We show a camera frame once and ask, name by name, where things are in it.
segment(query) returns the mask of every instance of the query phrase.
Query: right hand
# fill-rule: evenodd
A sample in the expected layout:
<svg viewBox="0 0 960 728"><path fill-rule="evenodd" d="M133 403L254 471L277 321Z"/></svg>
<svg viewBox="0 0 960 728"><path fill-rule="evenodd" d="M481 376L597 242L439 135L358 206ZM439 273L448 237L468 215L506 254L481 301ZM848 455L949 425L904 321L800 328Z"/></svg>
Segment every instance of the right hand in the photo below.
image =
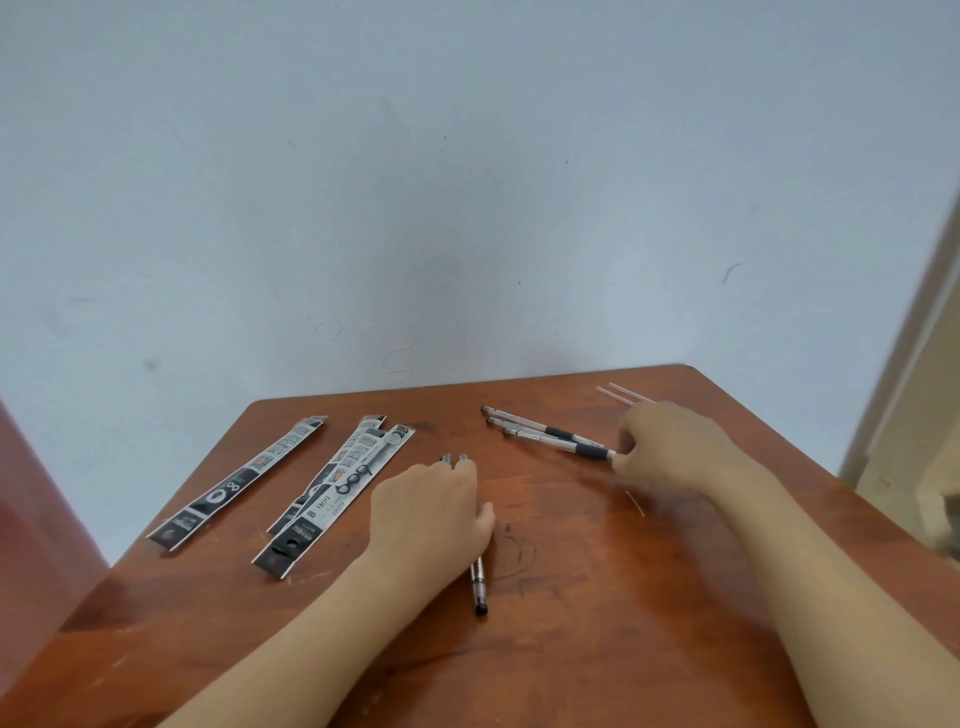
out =
<svg viewBox="0 0 960 728"><path fill-rule="evenodd" d="M493 524L492 503L477 514L472 460L415 465L373 490L364 556L381 574L402 574L425 604L483 553Z"/></svg>
<svg viewBox="0 0 960 728"><path fill-rule="evenodd" d="M632 406L620 421L617 451L619 475L700 492L720 472L752 462L720 425L672 401Z"/></svg>

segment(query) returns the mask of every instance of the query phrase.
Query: black and white package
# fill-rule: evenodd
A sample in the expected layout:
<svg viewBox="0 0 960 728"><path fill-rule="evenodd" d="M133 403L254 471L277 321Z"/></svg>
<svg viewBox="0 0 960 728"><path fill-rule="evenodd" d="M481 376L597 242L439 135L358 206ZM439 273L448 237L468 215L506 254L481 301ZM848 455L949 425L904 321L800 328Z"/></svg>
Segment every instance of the black and white package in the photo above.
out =
<svg viewBox="0 0 960 728"><path fill-rule="evenodd" d="M318 491L303 506L293 521L274 536L266 547L253 559L253 564L278 579L286 576L294 564L316 541L340 518L367 484L376 477L396 452L413 437L415 430L404 425L394 425L383 437L371 438L375 442L366 448L364 455L352 465L341 466L331 473ZM369 435L357 438L351 452Z"/></svg>
<svg viewBox="0 0 960 728"><path fill-rule="evenodd" d="M180 547L200 526L213 515L226 508L243 493L258 477L276 465L283 457L306 440L324 423L326 415L300 420L287 434L254 457L230 477L224 478L210 490L183 508L176 516L167 519L147 538L168 551Z"/></svg>
<svg viewBox="0 0 960 728"><path fill-rule="evenodd" d="M357 425L357 428L353 430L353 434L350 435L340 449L337 450L337 454L331 457L329 462L324 465L323 469L314 476L313 480L310 481L310 484L303 491L302 495L294 500L294 502L292 502L283 512L283 515L274 521L274 524L267 529L267 533L276 535L282 531L290 523L290 521L294 519L297 513L300 512L300 509L306 504L307 499L317 492L317 490L321 487L321 484L324 482L324 479L333 473L336 467L340 464L340 461L347 455L347 453L350 451L350 448L353 447L353 443L356 442L357 438L360 437L363 431L365 429L379 429L386 419L386 415L364 415L362 418L360 418L360 424Z"/></svg>

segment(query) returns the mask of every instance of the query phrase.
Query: wooden table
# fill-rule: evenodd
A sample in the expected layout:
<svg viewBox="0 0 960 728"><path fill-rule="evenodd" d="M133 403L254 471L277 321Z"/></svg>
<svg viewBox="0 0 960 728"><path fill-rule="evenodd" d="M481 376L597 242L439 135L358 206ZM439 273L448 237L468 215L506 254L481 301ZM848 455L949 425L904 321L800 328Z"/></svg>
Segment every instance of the wooden table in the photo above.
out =
<svg viewBox="0 0 960 728"><path fill-rule="evenodd" d="M605 465L507 441L479 411L609 443L626 408L593 387L610 379L717 420L960 654L960 577L947 564L696 370L667 366L255 402L160 516L297 419L330 419L182 552L137 541L0 701L0 725L148 728L273 635L364 549L369 491L284 582L249 563L263 529L372 412L417 428L378 480L447 451L476 460L498 518L491 611L474 617L466 576L449 587L368 670L336 725L812 725L743 554L708 503L653 485L634 502Z"/></svg>

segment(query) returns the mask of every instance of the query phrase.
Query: scratch on table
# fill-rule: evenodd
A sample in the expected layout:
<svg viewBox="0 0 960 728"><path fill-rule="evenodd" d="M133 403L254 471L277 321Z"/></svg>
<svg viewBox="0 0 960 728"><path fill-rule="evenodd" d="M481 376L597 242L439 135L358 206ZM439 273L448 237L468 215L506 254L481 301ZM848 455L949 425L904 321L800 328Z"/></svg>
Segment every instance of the scratch on table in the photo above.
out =
<svg viewBox="0 0 960 728"><path fill-rule="evenodd" d="M646 517L647 517L647 514L645 514L645 513L643 512L643 509L640 508L640 504L636 502L636 498L634 498L634 494L632 494L630 491L624 491L624 493L626 493L626 494L627 494L627 497L634 502L634 505L636 506L636 510L638 510L638 511L640 512L640 515L641 515L643 518L646 518Z"/></svg>

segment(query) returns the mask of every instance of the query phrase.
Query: white wall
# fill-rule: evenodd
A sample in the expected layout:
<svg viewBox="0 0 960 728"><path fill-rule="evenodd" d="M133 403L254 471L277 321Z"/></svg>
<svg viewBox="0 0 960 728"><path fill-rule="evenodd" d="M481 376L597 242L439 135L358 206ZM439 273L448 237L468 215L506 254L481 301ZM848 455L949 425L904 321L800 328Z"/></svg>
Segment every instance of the white wall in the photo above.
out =
<svg viewBox="0 0 960 728"><path fill-rule="evenodd" d="M7 2L0 396L109 560L260 398L684 361L835 469L957 8Z"/></svg>

